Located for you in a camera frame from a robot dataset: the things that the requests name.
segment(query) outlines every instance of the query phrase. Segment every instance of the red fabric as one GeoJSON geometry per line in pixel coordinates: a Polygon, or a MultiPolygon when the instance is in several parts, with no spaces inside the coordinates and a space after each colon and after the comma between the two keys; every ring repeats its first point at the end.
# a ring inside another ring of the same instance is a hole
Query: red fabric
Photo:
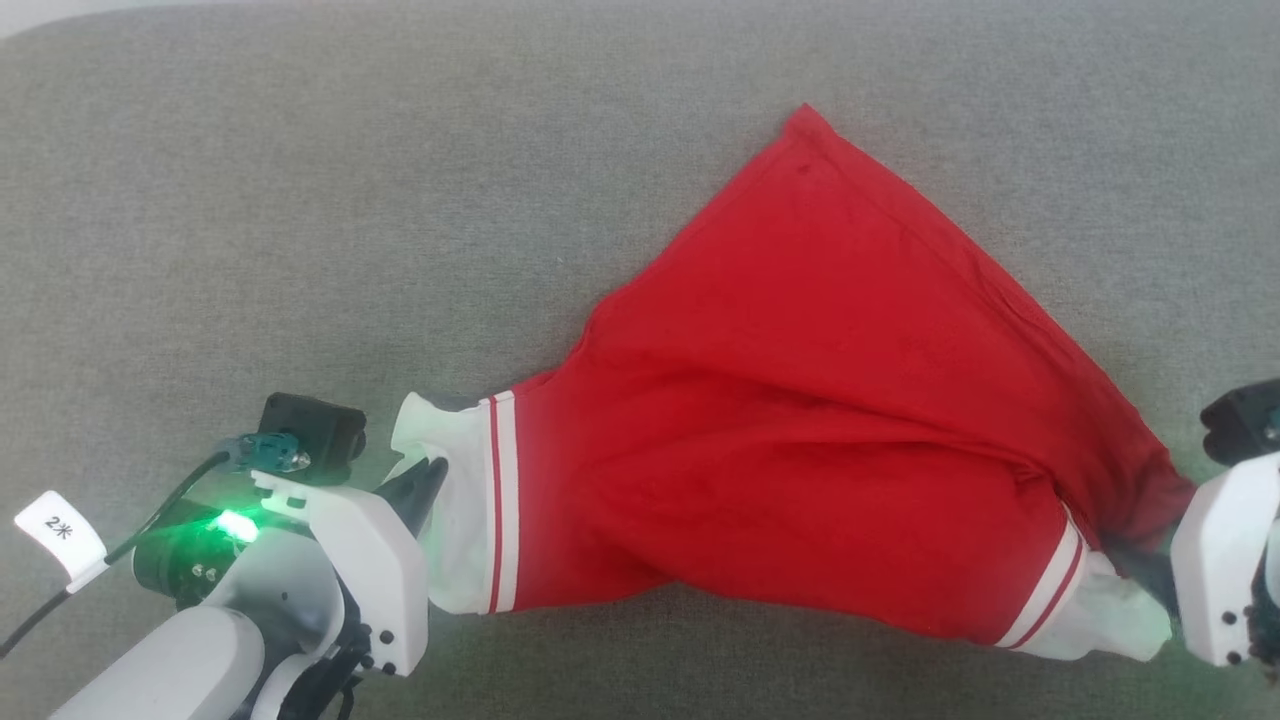
{"type": "Polygon", "coordinates": [[[1151,547],[1193,492],[1004,269],[808,106],[515,392],[516,609],[678,579],[993,643],[1062,503],[1094,548],[1151,547]]]}

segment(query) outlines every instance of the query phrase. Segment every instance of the gray sofa surface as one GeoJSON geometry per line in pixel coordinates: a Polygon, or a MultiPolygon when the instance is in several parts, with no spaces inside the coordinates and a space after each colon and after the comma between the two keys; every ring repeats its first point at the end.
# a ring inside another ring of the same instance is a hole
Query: gray sofa surface
{"type": "MultiPolygon", "coordinates": [[[[0,497],[109,543],[274,391],[366,410],[553,366],[801,102],[1073,333],[1190,477],[1280,374],[1268,0],[431,3],[111,13],[0,41],[0,497]]],[[[0,632],[65,580],[10,527],[0,632]]],[[[45,717],[172,611],[116,569],[0,665],[45,717]]],[[[1178,642],[1064,664],[680,587],[431,615],[355,717],[1274,717],[1178,642]]]]}

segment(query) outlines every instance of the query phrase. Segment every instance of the robotic arm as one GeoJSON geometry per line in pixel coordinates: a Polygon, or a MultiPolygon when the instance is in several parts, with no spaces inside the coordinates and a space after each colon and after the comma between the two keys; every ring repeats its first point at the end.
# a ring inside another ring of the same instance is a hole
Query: robotic arm
{"type": "MultiPolygon", "coordinates": [[[[1231,469],[1197,491],[1170,556],[1117,565],[1181,620],[1197,657],[1275,666],[1280,379],[1228,393],[1202,421],[1206,451],[1231,469]]],[[[412,673],[428,642],[416,536],[448,466],[424,460],[372,493],[344,487],[364,427],[356,410],[273,396],[256,437],[276,439],[229,451],[257,489],[257,521],[182,502],[143,536],[134,575],[179,612],[54,717],[311,720],[339,694],[347,717],[361,673],[412,673]]]]}

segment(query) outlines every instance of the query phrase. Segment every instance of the green light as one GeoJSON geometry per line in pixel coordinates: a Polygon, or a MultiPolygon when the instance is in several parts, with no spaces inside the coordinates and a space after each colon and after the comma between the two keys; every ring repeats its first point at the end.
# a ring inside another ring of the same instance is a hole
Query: green light
{"type": "Polygon", "coordinates": [[[257,525],[253,520],[250,520],[239,512],[224,510],[223,514],[212,521],[212,527],[243,543],[251,543],[257,539],[257,525]]]}

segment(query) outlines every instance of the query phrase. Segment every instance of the white label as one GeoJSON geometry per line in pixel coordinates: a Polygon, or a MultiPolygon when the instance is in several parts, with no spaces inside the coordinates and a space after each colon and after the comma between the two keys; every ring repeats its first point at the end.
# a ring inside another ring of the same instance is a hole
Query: white label
{"type": "Polygon", "coordinates": [[[40,496],[13,521],[52,552],[63,568],[67,568],[72,580],[92,570],[106,557],[106,546],[99,539],[93,527],[54,491],[40,496]]]}

